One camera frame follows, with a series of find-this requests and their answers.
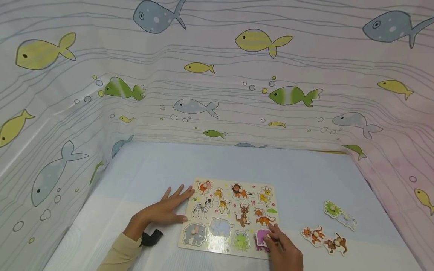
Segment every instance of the wavy line pattern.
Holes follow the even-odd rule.
[[[178,0],[158,3],[173,11]],[[0,270],[43,268],[86,200],[96,165],[107,165],[113,145],[132,134],[143,141],[244,142],[310,150],[349,151],[342,144],[356,144],[367,156],[358,161],[358,154],[349,151],[358,168],[420,265],[434,269],[434,236],[427,235],[434,232],[434,216],[414,192],[421,189],[434,199],[434,74],[428,57],[434,49],[434,26],[417,35],[413,49],[408,37],[376,42],[362,31],[391,10],[409,13],[415,26],[432,17],[434,3],[187,0],[181,11],[187,29],[174,22],[157,35],[132,20],[138,4],[0,4],[0,123],[23,109],[36,116],[0,147]],[[278,47],[273,59],[267,50],[248,52],[235,43],[253,28],[271,40],[294,38]],[[58,45],[71,32],[76,41],[69,50],[76,61],[58,56],[41,70],[15,65],[22,42],[40,39]],[[215,74],[185,70],[192,62],[214,65]],[[100,97],[101,83],[105,86],[111,77],[122,78],[131,89],[144,85],[145,99]],[[399,80],[414,94],[405,101],[403,95],[377,86],[384,80]],[[284,86],[297,86],[304,94],[318,88],[323,92],[312,108],[303,103],[282,106],[268,94]],[[218,102],[218,119],[206,111],[175,110],[181,99]],[[362,114],[367,124],[383,130],[372,133],[370,140],[362,128],[332,122],[348,112]],[[135,120],[125,123],[121,115]],[[272,121],[286,123],[286,128],[268,126]],[[207,137],[207,130],[228,135]],[[68,162],[46,199],[34,207],[36,177],[45,165],[61,159],[69,140],[73,153],[89,157]],[[46,209],[52,215],[41,221]]]

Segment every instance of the fabric wall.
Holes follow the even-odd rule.
[[[0,7],[0,270],[42,270],[132,140],[347,152],[434,269],[431,1]]]

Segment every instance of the animal puzzle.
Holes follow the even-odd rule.
[[[279,222],[272,185],[196,178],[193,187],[180,248],[269,259],[263,238]]]

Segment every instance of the child's hand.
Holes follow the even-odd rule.
[[[187,221],[186,216],[173,213],[178,205],[194,194],[192,186],[181,194],[183,188],[184,185],[181,185],[173,195],[169,196],[171,191],[169,187],[161,201],[142,209],[131,218],[124,234],[137,241],[151,222],[167,225]]]

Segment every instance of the beige sleeve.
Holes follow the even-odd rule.
[[[141,238],[137,241],[121,233],[97,271],[127,271],[141,252]]]

